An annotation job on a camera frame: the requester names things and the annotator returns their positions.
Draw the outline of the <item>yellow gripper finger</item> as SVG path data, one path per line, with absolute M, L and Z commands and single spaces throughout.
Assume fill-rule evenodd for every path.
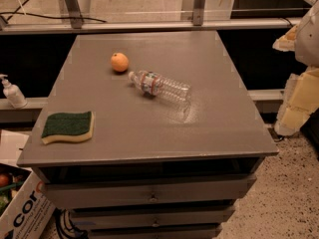
M 294 52 L 297 29 L 297 25 L 293 26 L 273 43 L 272 48 L 281 52 Z
M 283 136 L 294 134 L 318 109 L 319 68 L 308 67 L 300 76 L 291 74 L 277 114 L 276 133 Z

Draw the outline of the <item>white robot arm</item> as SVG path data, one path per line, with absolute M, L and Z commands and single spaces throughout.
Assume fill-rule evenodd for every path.
M 319 109 L 319 1 L 272 48 L 293 51 L 295 59 L 307 66 L 300 76 L 290 75 L 277 114 L 274 129 L 277 134 L 288 136 L 297 132 Z

